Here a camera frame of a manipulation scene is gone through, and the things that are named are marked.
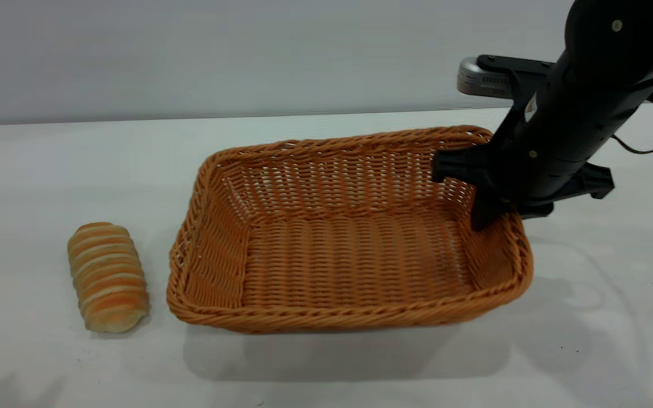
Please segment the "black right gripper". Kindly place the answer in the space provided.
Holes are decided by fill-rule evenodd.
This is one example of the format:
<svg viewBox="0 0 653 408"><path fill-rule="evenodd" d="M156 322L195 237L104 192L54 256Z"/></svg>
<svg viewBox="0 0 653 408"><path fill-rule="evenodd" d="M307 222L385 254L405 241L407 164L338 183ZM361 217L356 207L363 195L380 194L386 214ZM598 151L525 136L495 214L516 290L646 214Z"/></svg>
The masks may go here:
<svg viewBox="0 0 653 408"><path fill-rule="evenodd" d="M518 207L522 220L542 219L554 203L614 189L609 168L590 159L645 101L653 80L610 88L582 84L566 69L547 75L528 100L516 101L490 142L443 150L432 161L432 180L472 184L474 231Z"/></svg>

